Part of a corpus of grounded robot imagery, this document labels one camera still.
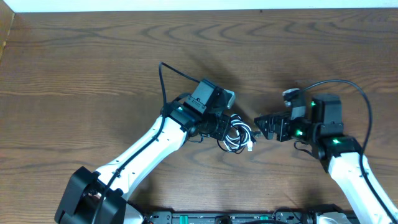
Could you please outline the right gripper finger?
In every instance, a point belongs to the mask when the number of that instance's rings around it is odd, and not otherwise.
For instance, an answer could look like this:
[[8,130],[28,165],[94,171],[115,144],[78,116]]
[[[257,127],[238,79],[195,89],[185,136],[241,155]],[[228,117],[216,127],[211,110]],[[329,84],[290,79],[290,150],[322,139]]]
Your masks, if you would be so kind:
[[262,115],[254,119],[254,124],[256,126],[272,126],[273,118],[273,114]]
[[273,140],[274,128],[270,125],[260,125],[259,129],[267,140]]

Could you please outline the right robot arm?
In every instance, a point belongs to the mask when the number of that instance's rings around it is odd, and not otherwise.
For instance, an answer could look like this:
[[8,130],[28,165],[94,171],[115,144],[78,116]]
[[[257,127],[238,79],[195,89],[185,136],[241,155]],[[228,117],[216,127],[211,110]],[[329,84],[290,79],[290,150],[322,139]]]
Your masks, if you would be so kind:
[[266,139],[295,140],[311,146],[309,154],[339,185],[361,223],[394,223],[397,208],[383,190],[363,154],[363,147],[344,134],[340,97],[319,94],[312,98],[310,116],[305,116],[302,95],[284,95],[290,110],[254,119]]

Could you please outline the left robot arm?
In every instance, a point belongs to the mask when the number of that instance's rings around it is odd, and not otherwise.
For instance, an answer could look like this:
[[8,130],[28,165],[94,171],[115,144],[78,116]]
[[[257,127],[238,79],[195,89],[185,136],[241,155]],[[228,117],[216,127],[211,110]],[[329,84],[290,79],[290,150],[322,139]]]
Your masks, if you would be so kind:
[[229,131],[223,113],[235,100],[232,91],[194,98],[183,93],[164,102],[148,132],[111,162],[94,172],[80,167],[70,177],[56,223],[143,223],[144,216],[128,200],[144,178],[168,155],[197,134],[222,140]]

